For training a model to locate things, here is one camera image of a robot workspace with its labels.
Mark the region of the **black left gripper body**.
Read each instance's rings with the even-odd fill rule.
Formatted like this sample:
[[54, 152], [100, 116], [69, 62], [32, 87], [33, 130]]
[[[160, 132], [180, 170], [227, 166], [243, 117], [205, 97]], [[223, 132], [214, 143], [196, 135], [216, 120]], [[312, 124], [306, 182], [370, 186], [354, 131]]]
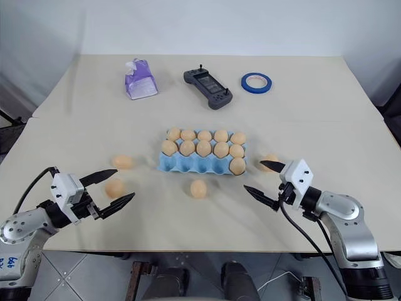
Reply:
[[94, 219], [100, 217], [100, 209], [93, 202], [89, 192], [84, 188], [73, 197], [71, 202], [72, 223], [79, 223], [81, 219], [92, 216]]

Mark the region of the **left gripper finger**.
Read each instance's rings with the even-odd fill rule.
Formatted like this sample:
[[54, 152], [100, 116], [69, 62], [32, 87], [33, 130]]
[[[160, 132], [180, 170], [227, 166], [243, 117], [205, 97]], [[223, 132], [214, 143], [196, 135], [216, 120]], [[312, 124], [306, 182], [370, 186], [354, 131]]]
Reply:
[[88, 187], [92, 184], [98, 184], [107, 180], [109, 177], [117, 173], [117, 169], [105, 169], [103, 171], [94, 172], [80, 179], [83, 187]]
[[99, 217], [101, 219], [106, 219], [115, 214], [119, 210], [123, 209], [134, 198], [134, 196], [135, 193], [131, 193], [112, 201], [108, 207], [98, 212]]

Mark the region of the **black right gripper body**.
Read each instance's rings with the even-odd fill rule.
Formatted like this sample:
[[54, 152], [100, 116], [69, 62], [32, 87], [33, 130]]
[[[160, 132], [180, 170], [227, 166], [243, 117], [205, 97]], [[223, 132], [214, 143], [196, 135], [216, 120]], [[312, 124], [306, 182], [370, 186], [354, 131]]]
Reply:
[[281, 183], [279, 185], [278, 209], [285, 203], [293, 205], [295, 200], [294, 186], [290, 183]]

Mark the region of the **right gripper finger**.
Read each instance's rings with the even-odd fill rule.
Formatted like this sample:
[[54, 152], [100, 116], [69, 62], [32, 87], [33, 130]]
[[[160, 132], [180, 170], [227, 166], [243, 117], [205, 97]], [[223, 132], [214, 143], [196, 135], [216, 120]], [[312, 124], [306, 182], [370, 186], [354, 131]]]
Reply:
[[255, 200], [270, 207], [274, 211], [279, 209], [279, 202], [265, 196], [262, 191], [247, 185], [244, 185], [244, 188]]
[[270, 160], [264, 160], [260, 162], [264, 167], [274, 171], [274, 172], [281, 172], [285, 165], [282, 162], [278, 162], [278, 161], [270, 161]]

